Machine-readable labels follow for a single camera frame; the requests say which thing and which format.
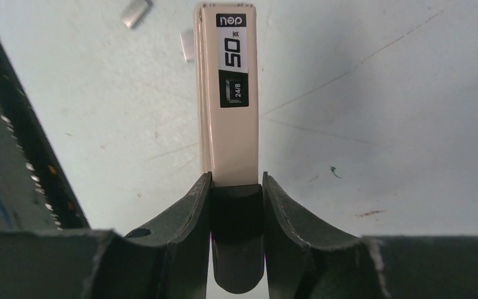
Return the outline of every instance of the table surface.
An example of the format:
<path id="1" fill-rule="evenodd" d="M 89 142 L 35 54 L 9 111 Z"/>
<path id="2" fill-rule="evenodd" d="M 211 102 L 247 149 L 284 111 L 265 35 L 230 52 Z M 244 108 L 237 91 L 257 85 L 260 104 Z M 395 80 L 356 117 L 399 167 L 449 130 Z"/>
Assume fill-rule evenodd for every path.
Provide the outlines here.
<path id="1" fill-rule="evenodd" d="M 1 42 L 90 224 L 121 234 L 200 175 L 179 39 L 196 2 L 156 0 L 134 30 L 128 3 L 0 0 Z M 260 171 L 355 235 L 478 234 L 478 1 L 255 5 Z M 208 298 L 236 296 L 210 278 Z"/>

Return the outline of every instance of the silver metal piece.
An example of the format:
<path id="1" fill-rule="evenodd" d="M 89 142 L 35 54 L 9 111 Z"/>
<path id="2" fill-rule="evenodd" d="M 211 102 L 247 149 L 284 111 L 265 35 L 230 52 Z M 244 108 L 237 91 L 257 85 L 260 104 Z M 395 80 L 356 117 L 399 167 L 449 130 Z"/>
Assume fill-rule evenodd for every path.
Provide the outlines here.
<path id="1" fill-rule="evenodd" d="M 122 13 L 122 21 L 132 29 L 153 6 L 151 0 L 133 0 Z"/>
<path id="2" fill-rule="evenodd" d="M 189 29 L 180 34 L 180 42 L 182 43 L 182 53 L 184 60 L 192 62 L 195 59 L 195 42 L 193 29 Z"/>

